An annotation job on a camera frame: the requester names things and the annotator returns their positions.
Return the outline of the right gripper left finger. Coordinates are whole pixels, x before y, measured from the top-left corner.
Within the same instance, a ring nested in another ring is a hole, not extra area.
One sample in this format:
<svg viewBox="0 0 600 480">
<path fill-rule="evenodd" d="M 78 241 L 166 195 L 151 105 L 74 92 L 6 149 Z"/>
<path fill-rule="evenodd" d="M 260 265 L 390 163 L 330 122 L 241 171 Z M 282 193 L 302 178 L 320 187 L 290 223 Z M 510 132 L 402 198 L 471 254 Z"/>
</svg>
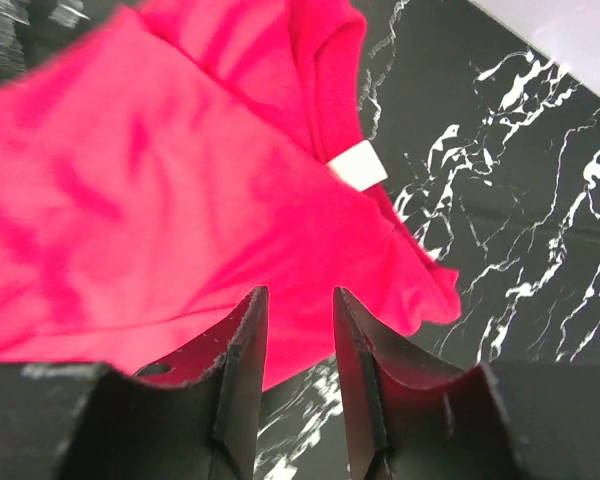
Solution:
<svg viewBox="0 0 600 480">
<path fill-rule="evenodd" d="M 249 479 L 268 290 L 134 375 L 0 363 L 0 479 Z"/>
</svg>

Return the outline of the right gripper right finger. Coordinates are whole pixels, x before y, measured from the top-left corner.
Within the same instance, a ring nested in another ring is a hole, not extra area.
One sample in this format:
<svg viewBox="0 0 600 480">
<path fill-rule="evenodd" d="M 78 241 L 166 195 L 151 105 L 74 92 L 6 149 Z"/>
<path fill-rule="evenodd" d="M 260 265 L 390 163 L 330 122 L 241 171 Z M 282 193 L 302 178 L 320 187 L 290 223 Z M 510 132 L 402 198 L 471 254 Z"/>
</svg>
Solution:
<svg viewBox="0 0 600 480">
<path fill-rule="evenodd" d="M 600 479 L 600 364 L 461 370 L 334 292 L 355 479 Z"/>
</svg>

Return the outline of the pink t shirt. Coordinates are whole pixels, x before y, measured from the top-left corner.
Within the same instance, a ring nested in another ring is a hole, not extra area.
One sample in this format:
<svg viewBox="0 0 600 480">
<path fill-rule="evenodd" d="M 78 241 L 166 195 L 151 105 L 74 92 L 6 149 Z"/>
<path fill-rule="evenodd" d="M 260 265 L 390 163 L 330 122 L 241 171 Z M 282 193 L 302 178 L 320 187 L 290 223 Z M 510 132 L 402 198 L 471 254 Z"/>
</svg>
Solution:
<svg viewBox="0 0 600 480">
<path fill-rule="evenodd" d="M 403 335 L 461 312 L 356 109 L 347 1 L 149 1 L 0 86 L 0 361 L 133 372 L 269 290 L 263 385 L 334 350 L 332 294 Z"/>
</svg>

